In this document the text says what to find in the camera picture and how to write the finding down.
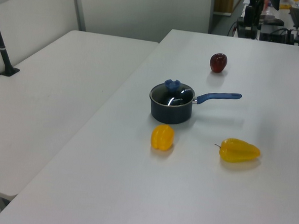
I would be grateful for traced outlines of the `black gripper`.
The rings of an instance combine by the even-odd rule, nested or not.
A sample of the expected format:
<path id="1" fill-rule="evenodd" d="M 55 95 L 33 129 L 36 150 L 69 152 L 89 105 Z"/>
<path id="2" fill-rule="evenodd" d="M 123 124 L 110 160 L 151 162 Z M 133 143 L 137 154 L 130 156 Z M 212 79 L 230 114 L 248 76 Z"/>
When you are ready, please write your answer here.
<path id="1" fill-rule="evenodd" d="M 244 25 L 245 27 L 252 27 L 252 12 L 253 7 L 259 7 L 264 4 L 265 0 L 249 0 L 248 6 L 245 8 Z"/>

